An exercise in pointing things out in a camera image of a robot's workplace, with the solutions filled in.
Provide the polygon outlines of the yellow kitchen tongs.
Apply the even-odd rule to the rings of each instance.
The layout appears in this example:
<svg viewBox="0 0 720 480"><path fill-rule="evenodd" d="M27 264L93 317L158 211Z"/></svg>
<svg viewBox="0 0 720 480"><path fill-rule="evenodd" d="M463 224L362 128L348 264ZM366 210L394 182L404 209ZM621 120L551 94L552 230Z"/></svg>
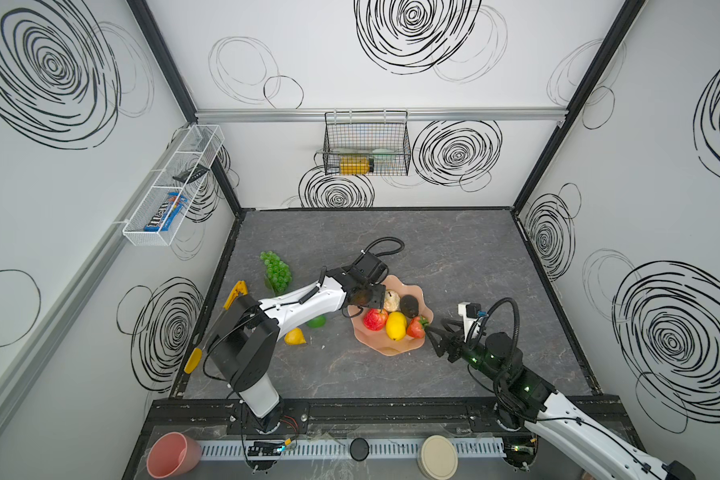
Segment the yellow kitchen tongs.
<svg viewBox="0 0 720 480"><path fill-rule="evenodd" d="M229 296L227 297L227 300L224 303L223 309L220 311L217 318L214 320L214 322L211 324L210 329L206 332L203 340L193 349L192 353L189 356L189 359L187 360L183 372L186 374L191 374L201 363L203 352L207 351L209 348L209 345L212 342L213 336L216 334L217 330L220 328L220 324L222 323L222 319L226 315L226 313L229 311L232 304L236 301L237 298L247 295L248 294L248 287L245 281L240 280L238 281L233 289L231 290Z"/></svg>

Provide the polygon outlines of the dark fake avocado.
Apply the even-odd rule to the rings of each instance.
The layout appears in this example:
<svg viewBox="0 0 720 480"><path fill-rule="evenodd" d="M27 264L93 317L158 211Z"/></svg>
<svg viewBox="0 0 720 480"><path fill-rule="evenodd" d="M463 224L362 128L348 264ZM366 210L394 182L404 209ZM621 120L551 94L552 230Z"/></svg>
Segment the dark fake avocado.
<svg viewBox="0 0 720 480"><path fill-rule="evenodd" d="M408 319L413 319L420 314L419 300L413 295L404 295L400 298L399 311Z"/></svg>

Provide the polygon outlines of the black remote control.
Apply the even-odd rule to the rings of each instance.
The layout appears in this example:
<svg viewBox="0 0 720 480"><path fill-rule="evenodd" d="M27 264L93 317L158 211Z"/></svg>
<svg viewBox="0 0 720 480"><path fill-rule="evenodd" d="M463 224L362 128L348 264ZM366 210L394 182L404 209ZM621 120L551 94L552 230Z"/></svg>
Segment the black remote control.
<svg viewBox="0 0 720 480"><path fill-rule="evenodd" d="M188 168L187 170L179 173L178 175L174 175L172 179L179 184L192 184L195 181L203 178L208 172L209 169L207 167L203 165L197 165L193 168Z"/></svg>

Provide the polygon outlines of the red fake apple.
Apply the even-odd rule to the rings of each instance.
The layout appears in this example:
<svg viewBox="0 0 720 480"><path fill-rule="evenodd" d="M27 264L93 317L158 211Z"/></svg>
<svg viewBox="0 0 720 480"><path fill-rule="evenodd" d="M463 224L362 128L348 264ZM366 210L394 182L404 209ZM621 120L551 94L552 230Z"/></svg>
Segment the red fake apple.
<svg viewBox="0 0 720 480"><path fill-rule="evenodd" d="M385 328L389 313L384 309L369 309L363 317L363 326L369 331L381 331Z"/></svg>

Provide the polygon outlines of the yellow fake lemon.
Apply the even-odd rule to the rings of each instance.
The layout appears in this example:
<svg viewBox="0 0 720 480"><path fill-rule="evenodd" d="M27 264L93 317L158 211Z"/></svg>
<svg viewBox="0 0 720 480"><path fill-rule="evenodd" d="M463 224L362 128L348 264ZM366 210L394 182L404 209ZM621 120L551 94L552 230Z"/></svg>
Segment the yellow fake lemon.
<svg viewBox="0 0 720 480"><path fill-rule="evenodd" d="M390 340L401 341L406 336L407 327L408 319L400 311L394 311L388 315L385 332Z"/></svg>

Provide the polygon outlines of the blue candy packet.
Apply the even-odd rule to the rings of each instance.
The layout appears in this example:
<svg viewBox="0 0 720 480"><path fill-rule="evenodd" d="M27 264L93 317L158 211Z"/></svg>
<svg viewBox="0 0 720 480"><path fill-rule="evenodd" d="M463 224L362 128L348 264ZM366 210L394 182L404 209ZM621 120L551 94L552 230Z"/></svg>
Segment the blue candy packet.
<svg viewBox="0 0 720 480"><path fill-rule="evenodd" d="M143 227L144 232L162 232L170 229L173 219L186 204L186 198L178 192L167 193L154 215Z"/></svg>

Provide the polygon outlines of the cream round lid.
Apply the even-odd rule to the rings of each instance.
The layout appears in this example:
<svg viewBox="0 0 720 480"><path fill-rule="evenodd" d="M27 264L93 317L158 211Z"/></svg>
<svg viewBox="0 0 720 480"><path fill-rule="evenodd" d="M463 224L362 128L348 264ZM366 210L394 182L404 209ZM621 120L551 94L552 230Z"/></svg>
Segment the cream round lid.
<svg viewBox="0 0 720 480"><path fill-rule="evenodd" d="M417 465L426 479L451 479L458 469L455 446L444 436L432 435L421 445Z"/></svg>

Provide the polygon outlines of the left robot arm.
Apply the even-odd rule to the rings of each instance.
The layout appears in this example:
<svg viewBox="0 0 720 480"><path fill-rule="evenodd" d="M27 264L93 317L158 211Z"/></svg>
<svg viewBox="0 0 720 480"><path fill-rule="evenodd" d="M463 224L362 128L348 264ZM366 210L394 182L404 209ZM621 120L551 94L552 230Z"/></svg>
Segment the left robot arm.
<svg viewBox="0 0 720 480"><path fill-rule="evenodd" d="M236 299L206 334L204 358L247 406L258 428L271 431L283 414L282 397L268 370L276 344L308 321L351 306L379 308L388 266L363 251L352 263L322 270L312 283L279 297Z"/></svg>

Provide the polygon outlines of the pink plastic cup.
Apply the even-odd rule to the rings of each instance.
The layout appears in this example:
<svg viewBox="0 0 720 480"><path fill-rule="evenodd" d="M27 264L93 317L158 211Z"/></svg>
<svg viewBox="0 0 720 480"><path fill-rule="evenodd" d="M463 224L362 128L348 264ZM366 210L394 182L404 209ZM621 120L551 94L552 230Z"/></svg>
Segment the pink plastic cup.
<svg viewBox="0 0 720 480"><path fill-rule="evenodd" d="M163 435L148 454L146 467L154 479L166 479L188 473L202 457L202 447L183 433L171 432Z"/></svg>

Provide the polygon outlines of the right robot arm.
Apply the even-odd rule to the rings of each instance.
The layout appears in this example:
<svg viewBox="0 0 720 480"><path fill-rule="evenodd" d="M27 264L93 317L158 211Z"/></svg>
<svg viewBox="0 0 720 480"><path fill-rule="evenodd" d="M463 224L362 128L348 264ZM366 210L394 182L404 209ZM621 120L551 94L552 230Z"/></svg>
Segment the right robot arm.
<svg viewBox="0 0 720 480"><path fill-rule="evenodd" d="M694 479L678 460L664 462L595 421L554 385L523 364L517 302L502 298L483 310L458 306L460 320L424 326L439 357L491 381L495 415L508 431L526 429L544 439L596 479Z"/></svg>

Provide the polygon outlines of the green fake grapes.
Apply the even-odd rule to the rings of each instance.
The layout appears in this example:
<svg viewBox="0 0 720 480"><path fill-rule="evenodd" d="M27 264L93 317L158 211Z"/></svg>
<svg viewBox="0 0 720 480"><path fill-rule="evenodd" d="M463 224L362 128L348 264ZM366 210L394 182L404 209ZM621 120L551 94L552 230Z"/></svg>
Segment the green fake grapes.
<svg viewBox="0 0 720 480"><path fill-rule="evenodd" d="M265 284L276 294L283 294L292 281L290 266L273 251L264 251L260 260L265 267Z"/></svg>

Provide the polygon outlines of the beige fake pear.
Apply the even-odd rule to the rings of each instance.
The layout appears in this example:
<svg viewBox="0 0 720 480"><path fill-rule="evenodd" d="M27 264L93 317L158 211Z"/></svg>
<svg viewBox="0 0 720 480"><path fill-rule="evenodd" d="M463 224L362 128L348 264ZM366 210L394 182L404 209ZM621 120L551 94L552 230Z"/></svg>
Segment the beige fake pear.
<svg viewBox="0 0 720 480"><path fill-rule="evenodd" d="M398 311L400 308L400 300L401 297L396 291L387 289L385 291L383 309L389 313Z"/></svg>

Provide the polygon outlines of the black round cap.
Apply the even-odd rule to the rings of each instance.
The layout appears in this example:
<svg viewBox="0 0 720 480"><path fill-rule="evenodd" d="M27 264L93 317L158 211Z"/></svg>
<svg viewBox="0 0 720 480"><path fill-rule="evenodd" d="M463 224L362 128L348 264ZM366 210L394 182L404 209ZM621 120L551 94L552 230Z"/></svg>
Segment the black round cap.
<svg viewBox="0 0 720 480"><path fill-rule="evenodd" d="M355 438L349 445L349 454L356 462L365 461L370 454L370 445L364 438Z"/></svg>

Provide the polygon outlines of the green fake lime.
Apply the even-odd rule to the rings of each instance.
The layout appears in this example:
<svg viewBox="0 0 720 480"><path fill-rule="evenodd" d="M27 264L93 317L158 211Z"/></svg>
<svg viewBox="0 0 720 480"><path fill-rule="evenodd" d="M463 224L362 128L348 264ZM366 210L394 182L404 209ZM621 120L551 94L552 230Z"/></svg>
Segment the green fake lime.
<svg viewBox="0 0 720 480"><path fill-rule="evenodd" d="M309 320L306 325L310 328L321 328L326 324L326 317L324 315L317 316L311 320Z"/></svg>

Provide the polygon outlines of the pink scalloped fruit bowl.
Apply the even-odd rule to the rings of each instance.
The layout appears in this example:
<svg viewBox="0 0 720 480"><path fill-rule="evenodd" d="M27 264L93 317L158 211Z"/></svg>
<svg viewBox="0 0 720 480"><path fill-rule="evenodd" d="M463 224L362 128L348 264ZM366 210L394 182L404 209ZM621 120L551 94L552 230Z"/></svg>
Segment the pink scalloped fruit bowl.
<svg viewBox="0 0 720 480"><path fill-rule="evenodd" d="M397 276L389 275L382 284L387 291L396 292L401 299L406 296L413 297L418 302L418 314L413 317L405 316L400 308L389 310L386 323L379 329L369 329L373 318L376 324L380 323L383 314L375 314L372 308L350 306L348 314L354 329L356 339L385 356L396 356L421 348L425 343L423 325L434 319L433 311L426 305L423 290L416 285L407 285Z"/></svg>

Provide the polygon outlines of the red fake strawberry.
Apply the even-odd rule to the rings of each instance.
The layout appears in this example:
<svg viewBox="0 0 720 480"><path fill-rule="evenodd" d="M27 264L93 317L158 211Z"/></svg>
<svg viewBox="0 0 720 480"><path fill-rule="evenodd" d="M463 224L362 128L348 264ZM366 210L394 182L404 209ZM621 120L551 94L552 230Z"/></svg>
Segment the red fake strawberry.
<svg viewBox="0 0 720 480"><path fill-rule="evenodd" d="M426 328L429 320L424 316L414 317L408 324L406 335L414 339L423 339L426 336Z"/></svg>

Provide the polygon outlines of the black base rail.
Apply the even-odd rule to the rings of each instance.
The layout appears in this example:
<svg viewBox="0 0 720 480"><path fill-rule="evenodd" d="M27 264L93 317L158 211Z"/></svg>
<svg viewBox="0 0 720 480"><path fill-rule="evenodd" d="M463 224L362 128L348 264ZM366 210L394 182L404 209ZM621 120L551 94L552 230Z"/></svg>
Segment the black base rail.
<svg viewBox="0 0 720 480"><path fill-rule="evenodd" d="M443 424L469 433L500 432L492 397L285 399L275 418L292 419L305 433L319 425ZM250 433L264 424L236 399L164 399L152 403L146 426L227 426Z"/></svg>

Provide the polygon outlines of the dark fake mangosteen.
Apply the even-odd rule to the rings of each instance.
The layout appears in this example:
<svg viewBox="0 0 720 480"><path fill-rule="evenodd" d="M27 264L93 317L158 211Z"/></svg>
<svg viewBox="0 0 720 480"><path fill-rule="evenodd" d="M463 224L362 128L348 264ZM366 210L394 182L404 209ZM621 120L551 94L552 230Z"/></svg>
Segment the dark fake mangosteen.
<svg viewBox="0 0 720 480"><path fill-rule="evenodd" d="M382 309L385 301L386 287L375 285L362 289L353 297L353 304L361 308Z"/></svg>

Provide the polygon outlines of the yellow sponge in basket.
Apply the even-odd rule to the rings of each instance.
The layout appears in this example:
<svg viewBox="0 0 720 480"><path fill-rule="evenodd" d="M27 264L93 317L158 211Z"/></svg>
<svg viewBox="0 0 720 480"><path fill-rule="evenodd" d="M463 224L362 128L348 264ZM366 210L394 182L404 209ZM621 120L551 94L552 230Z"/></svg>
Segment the yellow sponge in basket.
<svg viewBox="0 0 720 480"><path fill-rule="evenodd" d="M374 172L372 158L359 156L341 156L339 160L340 175L367 175Z"/></svg>

